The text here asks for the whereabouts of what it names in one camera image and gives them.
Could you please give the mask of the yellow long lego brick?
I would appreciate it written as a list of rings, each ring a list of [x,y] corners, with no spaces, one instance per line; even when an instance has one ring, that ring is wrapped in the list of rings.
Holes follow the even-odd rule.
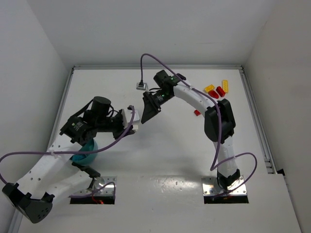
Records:
[[[229,83],[228,80],[222,80],[222,89],[225,93],[229,93]]]

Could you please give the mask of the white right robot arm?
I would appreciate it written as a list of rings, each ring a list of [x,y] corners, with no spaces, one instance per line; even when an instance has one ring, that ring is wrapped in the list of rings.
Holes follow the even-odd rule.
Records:
[[[161,105],[173,97],[198,110],[204,117],[204,132],[216,149],[211,170],[217,170],[218,184],[227,190],[240,177],[240,170],[234,161],[233,134],[236,122],[230,102],[227,99],[215,101],[203,95],[179,73],[170,76],[162,70],[154,76],[154,81],[158,90],[143,93],[141,123],[144,124],[160,113]]]

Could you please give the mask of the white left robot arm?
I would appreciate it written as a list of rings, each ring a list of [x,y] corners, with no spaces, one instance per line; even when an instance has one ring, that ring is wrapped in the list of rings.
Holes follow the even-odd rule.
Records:
[[[45,151],[17,151],[13,155],[40,155],[38,162],[17,182],[4,183],[2,193],[16,210],[31,223],[44,220],[59,201],[78,199],[82,189],[90,198],[101,188],[94,188],[101,174],[90,167],[96,155],[137,131],[139,114],[129,105],[116,111],[111,101],[96,96],[70,116],[59,135]]]

